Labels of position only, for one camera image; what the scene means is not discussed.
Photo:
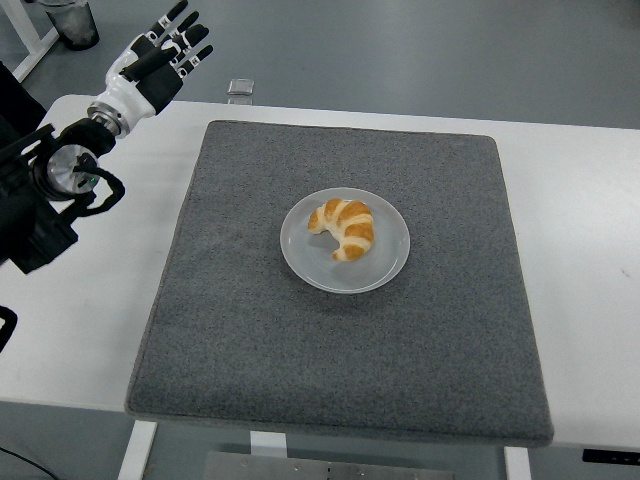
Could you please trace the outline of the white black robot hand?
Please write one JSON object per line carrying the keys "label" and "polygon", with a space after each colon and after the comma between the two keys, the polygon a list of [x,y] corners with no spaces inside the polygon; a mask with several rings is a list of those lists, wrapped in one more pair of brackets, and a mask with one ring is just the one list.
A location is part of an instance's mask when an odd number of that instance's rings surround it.
{"label": "white black robot hand", "polygon": [[107,71],[105,91],[87,110],[90,119],[125,136],[169,105],[186,77],[213,52],[202,44],[209,29],[197,22],[197,11],[176,22],[187,7],[186,1],[177,2],[132,40]]}

